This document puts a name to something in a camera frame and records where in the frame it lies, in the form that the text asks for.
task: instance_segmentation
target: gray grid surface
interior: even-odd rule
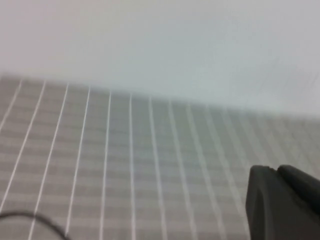
[[[246,240],[250,166],[319,177],[319,123],[2,77],[0,211],[75,240]],[[57,239],[0,223],[6,240]]]

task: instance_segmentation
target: grid mat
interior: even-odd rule
[[[320,128],[54,82],[0,80],[0,211],[27,209],[74,240],[247,240],[250,166],[320,177]],[[29,220],[4,240],[55,240]]]

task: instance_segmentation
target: black object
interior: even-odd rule
[[[36,221],[39,221],[40,223],[42,223],[43,225],[51,229],[62,240],[71,240],[71,238],[65,233],[65,231],[60,226],[53,223],[49,218],[41,214],[34,213],[31,211],[24,211],[24,210],[23,211],[4,211],[0,214],[0,220],[13,218],[13,217],[25,217],[29,219],[35,219]]]
[[[293,166],[252,166],[245,208],[251,240],[320,240],[320,181]]]

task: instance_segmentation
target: wire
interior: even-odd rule
[[[31,211],[4,211],[0,213],[0,221],[7,219],[7,218],[14,218],[14,217],[25,217],[28,219],[35,219],[36,221],[40,222],[41,224],[48,227],[50,230],[52,230],[55,234],[57,234],[62,240],[71,240],[71,238],[67,235],[67,233],[64,231],[62,227],[52,222],[49,218],[46,216],[34,213]]]

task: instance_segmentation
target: white wall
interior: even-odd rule
[[[320,114],[317,0],[2,0],[0,72]]]

